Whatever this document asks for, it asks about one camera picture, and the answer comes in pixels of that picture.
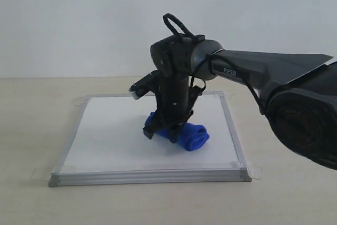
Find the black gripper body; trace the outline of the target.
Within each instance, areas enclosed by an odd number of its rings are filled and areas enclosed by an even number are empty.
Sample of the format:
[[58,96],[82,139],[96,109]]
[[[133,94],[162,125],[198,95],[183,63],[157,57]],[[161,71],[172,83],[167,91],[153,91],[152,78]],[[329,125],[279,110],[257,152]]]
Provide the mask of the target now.
[[199,86],[190,86],[188,76],[160,76],[160,118],[167,128],[184,124],[193,115],[193,107],[200,96]]

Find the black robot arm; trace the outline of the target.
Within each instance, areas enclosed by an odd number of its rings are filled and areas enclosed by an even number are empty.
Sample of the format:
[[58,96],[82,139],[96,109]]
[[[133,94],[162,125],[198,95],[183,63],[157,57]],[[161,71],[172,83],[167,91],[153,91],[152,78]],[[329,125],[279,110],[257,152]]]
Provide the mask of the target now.
[[176,142],[202,90],[194,79],[217,76],[245,85],[260,113],[292,152],[336,169],[336,58],[326,54],[231,51],[203,37],[170,36],[154,43],[157,110],[143,129],[167,129]]

